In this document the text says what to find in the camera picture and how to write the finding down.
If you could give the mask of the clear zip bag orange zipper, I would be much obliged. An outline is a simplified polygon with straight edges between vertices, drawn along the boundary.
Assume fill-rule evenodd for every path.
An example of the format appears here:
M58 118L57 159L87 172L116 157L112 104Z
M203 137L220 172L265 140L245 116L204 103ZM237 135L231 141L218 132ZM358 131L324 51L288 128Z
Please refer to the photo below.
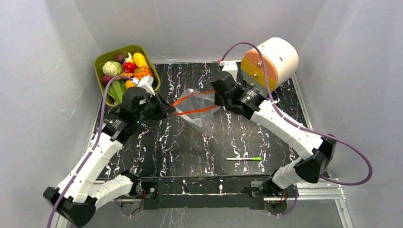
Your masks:
M185 90L172 107L175 115L184 119L202 135L211 138L213 135L213 114L219 110L215 104L215 91L200 92L193 88Z

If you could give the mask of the magenta round fruit toy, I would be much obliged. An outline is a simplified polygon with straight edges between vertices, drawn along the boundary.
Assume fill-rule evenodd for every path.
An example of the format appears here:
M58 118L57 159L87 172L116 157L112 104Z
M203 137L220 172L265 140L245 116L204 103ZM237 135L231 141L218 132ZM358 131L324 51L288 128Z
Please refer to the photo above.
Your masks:
M112 79L113 77L110 75L104 75L101 79L101 83L103 86L107 86L107 84L109 83L109 81Z

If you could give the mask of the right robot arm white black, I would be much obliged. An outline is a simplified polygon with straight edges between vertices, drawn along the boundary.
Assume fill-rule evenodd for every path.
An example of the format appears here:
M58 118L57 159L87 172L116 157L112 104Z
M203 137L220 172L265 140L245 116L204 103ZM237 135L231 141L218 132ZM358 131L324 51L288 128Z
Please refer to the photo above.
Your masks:
M333 157L334 140L303 131L300 124L288 123L288 115L278 115L267 94L252 86L242 88L226 71L213 76L210 84L215 91L216 105L265 127L298 154L296 160L276 169L265 183L252 187L252 192L279 197L290 185L319 181Z

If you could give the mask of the yellow orange fruit toy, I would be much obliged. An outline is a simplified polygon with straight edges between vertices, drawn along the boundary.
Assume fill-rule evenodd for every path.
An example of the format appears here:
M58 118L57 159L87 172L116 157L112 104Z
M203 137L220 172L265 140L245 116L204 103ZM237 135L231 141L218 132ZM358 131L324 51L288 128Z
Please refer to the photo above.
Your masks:
M129 88L131 88L131 87L136 87L137 85L132 81L132 80L127 80L126 82L125 82L125 87L126 87L126 89L129 89Z

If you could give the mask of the orange pineapple toy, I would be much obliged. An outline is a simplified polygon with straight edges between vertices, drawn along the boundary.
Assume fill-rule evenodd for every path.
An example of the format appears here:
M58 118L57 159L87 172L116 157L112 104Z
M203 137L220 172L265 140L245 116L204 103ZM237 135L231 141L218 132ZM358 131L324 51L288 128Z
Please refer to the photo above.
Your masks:
M133 72L134 78L137 78L138 80L141 80L145 76L151 76L154 77L154 74L152 70L147 67L146 65L138 67L134 72Z

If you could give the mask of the orange carrot toy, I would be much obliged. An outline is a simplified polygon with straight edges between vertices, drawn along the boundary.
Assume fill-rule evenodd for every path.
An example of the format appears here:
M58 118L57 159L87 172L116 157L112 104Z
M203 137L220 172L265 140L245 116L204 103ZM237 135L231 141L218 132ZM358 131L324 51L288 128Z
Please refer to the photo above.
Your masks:
M134 75L133 75L132 73L122 73L122 74L120 75L120 77L123 77L123 76L125 76L125 77L130 77L130 78L133 78L133 77L134 77Z

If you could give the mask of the green leafy vegetable toy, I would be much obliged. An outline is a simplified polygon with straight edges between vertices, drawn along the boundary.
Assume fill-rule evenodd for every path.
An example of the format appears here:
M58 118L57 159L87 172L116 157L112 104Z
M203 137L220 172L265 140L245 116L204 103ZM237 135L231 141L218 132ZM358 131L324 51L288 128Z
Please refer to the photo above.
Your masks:
M127 88L125 86L125 80L116 79L111 83L107 93L118 104L120 104L120 103L122 103L123 95L126 91L127 91Z

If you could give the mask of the yellow squash toy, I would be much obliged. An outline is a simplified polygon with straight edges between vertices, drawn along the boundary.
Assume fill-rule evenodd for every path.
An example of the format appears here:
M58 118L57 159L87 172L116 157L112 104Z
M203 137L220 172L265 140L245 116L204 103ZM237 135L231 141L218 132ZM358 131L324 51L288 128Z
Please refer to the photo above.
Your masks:
M133 60L137 67L143 67L143 66L149 67L145 56L140 52L136 52L133 54Z

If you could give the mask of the white garlic toy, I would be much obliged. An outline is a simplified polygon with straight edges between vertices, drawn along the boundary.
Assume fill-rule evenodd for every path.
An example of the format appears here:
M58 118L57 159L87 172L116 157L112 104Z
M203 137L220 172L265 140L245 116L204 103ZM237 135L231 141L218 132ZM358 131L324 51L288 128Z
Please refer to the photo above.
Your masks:
M131 53L127 53L128 57L124 59L124 63L130 62L130 63L134 63L134 59Z

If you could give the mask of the white orange yellow drawer box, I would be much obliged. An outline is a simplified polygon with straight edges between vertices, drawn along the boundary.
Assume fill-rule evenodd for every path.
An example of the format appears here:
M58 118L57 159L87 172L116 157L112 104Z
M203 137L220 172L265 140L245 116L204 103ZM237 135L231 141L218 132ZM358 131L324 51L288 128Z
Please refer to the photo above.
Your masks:
M250 86L267 92L274 91L296 72L299 58L296 49L282 38L273 37L258 45L263 59L256 49L245 53L240 64L244 81Z

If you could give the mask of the white green cauliflower toy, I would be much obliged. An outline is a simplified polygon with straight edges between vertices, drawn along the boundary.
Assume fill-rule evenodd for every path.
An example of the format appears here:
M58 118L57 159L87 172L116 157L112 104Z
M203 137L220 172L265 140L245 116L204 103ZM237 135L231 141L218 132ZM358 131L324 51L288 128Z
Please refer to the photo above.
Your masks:
M123 67L119 62L107 61L102 66L102 72L105 75L115 77L123 73Z

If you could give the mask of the dark purple round fruit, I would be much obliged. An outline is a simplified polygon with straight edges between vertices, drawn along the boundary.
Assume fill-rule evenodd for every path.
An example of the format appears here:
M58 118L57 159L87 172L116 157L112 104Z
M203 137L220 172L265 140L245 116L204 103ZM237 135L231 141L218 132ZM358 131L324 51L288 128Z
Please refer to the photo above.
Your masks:
M117 54L114 56L114 61L122 65L125 62L125 57L122 54Z

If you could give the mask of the green white pen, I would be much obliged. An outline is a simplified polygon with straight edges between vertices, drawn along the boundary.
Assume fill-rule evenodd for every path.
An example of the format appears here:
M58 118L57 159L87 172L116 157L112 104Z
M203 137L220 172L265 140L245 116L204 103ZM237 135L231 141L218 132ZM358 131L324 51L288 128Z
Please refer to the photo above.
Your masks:
M261 157L248 157L248 158L225 158L226 161L261 161Z

